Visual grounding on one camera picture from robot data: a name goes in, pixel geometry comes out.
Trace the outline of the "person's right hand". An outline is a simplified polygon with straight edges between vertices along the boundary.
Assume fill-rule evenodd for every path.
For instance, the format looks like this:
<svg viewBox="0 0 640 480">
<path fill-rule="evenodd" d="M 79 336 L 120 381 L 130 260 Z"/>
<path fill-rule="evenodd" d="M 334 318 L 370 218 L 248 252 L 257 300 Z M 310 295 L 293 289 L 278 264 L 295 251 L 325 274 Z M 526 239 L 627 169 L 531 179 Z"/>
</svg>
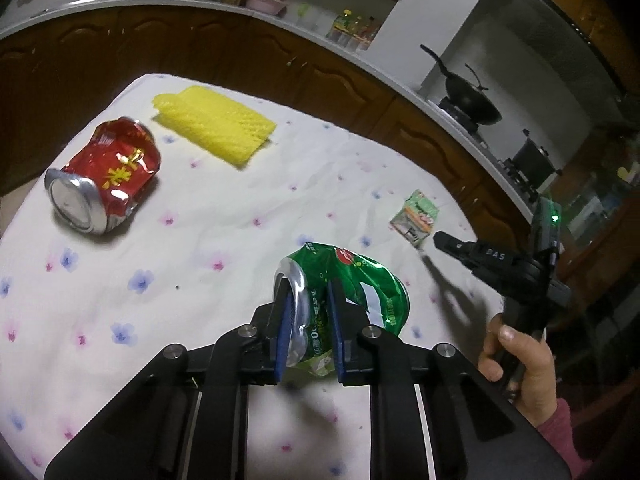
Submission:
<svg viewBox="0 0 640 480">
<path fill-rule="evenodd" d="M 500 350 L 506 350 L 524 366 L 515 407 L 534 427 L 542 425 L 558 407 L 554 359 L 548 344 L 514 330 L 503 322 L 501 314 L 496 314 L 487 325 L 477 364 L 490 382 L 498 382 L 503 376 L 503 368 L 496 360 Z"/>
</svg>

